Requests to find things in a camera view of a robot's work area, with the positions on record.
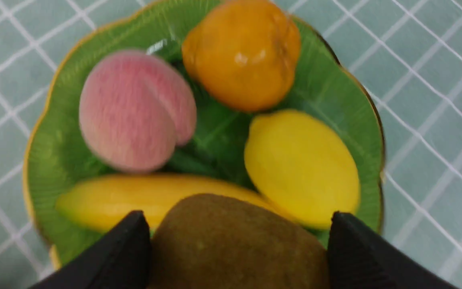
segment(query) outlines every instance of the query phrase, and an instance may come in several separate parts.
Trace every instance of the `plate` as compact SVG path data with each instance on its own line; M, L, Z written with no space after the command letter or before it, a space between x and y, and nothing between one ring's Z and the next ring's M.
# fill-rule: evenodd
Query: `plate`
M79 130L79 97L86 77L106 55L139 48L170 62L194 91L198 125L192 141L178 148L163 168L232 181L253 189L243 148L253 114L238 113L213 100L189 79L181 44L220 0L161 0L130 18L97 29L82 39L60 64L46 106L24 156L24 200L55 267L66 264L101 234L78 227L55 211L55 201L77 182L114 172L88 149ZM295 18L302 40L295 83L273 110L295 108L325 122L343 140L356 162L361 205L356 214L378 232L383 223L380 176L385 159L383 128L372 99L348 73L314 29ZM326 246L328 232L310 230Z

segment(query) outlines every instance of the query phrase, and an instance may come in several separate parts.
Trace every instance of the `kiwi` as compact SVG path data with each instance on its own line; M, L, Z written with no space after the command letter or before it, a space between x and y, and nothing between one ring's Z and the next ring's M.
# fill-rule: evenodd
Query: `kiwi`
M328 289L326 250L294 223L234 198L177 203L152 237L152 289Z

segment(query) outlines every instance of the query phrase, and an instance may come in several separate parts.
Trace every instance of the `orange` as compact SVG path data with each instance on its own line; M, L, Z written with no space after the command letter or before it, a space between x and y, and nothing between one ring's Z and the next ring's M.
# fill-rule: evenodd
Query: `orange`
M292 19L269 0L228 0L187 35L189 75L222 104L243 112L278 104L295 79L301 49Z

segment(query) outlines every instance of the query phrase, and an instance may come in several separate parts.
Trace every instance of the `checkered tablecloth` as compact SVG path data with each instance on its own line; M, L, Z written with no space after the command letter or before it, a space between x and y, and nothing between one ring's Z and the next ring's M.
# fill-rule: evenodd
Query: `checkered tablecloth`
M383 236L462 288L462 0L276 0L319 30L385 129ZM0 288L48 275L22 156L69 49L148 0L0 0Z

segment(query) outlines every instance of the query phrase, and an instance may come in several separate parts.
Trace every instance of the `scalloped plate rim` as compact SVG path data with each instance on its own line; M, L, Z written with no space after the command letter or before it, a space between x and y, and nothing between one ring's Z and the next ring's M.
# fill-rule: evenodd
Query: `scalloped plate rim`
M53 88L55 87L55 83L56 83L56 81L58 79L59 73L63 70L64 65L72 57L72 55L83 44L90 41L97 34L103 32L103 31L107 31L109 29L112 29L115 26L118 26L120 24L126 24L128 22L131 22L134 19L138 18L146 10L154 7L156 4L158 4L160 2L165 2L165 1L170 1L170 0L156 0L154 2L151 2L150 4L142 7L139 10L137 10L132 15L130 15L130 16L126 17L126 18L122 18L122 19L116 20L114 22L110 22L108 24L105 24L104 26L101 26L101 27L95 29L95 31L92 31L90 34L85 35L83 38L81 38L81 40L79 40L76 43L76 45L74 47L72 47L70 49L70 51L63 58L62 62L58 66L57 70L55 71L55 74L53 75L53 79L51 80L51 84L49 84L49 89L48 89L48 93L47 93L47 97L46 97L46 104L44 105L44 109L42 110L42 113L41 113L40 117L38 118L37 122L35 123L35 126L33 127L33 130L31 130L30 137L28 138L28 143L26 145L26 150L24 152L24 163L22 165L22 196L23 196L23 199L24 199L24 206L26 208L26 212L27 212L27 214L28 214L28 216L30 218L31 223L33 224L35 229L39 232L40 237L46 242L47 245L50 246L50 248L49 248L49 258L51 259L51 263L53 264L53 268L55 270L58 270L62 265L61 265L61 262L59 261L59 258L58 258L58 252L56 250L56 246L54 244L50 244L50 242L44 237L44 234L42 234L42 231L41 231L41 229L38 226L38 223L36 221L35 210L33 208L33 203L31 201L31 195L30 195L30 192L29 192L28 163L29 163L29 155L30 155L31 145L33 144L33 140L34 140L35 134L37 133L37 130L41 126L44 118L46 117L46 115L47 115L47 113L49 111L49 104L51 102L51 95L53 93ZM347 74L349 78L354 80L354 82L356 82L356 84L361 88L361 91L363 92L365 97L368 99L368 101L370 103L370 106L371 106L372 110L374 111L375 117L377 119L377 125L379 126L379 131L380 131L380 134L381 134L381 167L379 168L380 174L379 174L379 182L378 182L379 194L380 194L380 203L381 203L380 204L380 209L381 209L380 214L381 214L381 216L380 216L380 219L379 219L379 227L377 229L377 232L381 233L382 230L383 230L384 217L385 217L384 193L383 193L382 183L383 183L383 179L384 179L383 178L383 170L385 168L385 156L386 156L386 151L385 150L386 150L386 146L385 146L385 134L384 134L384 130L383 130L383 124L381 123L381 117L379 115L379 112L378 112L378 110L377 110L377 108L376 108L376 106L375 106L375 104L374 104L374 102L372 100L372 97L367 92L365 87L361 84L361 82L359 82L356 79L356 77L354 77L354 75L352 75L345 67L343 67L341 65L341 63L340 63L338 57L336 56L336 54L334 53L333 49L330 47L328 42L322 37L322 35L318 31L316 31L316 29L313 28L313 26L308 24L303 19L301 19L301 18L299 18L299 17L297 17L295 15L291 15L291 17L296 18L302 24L308 26L308 28L310 28L311 31L313 31L313 33L315 33L315 36L317 38L319 38L319 40L321 40L325 44L326 48L331 53L332 57L334 57L334 60L340 66L342 71L345 74Z

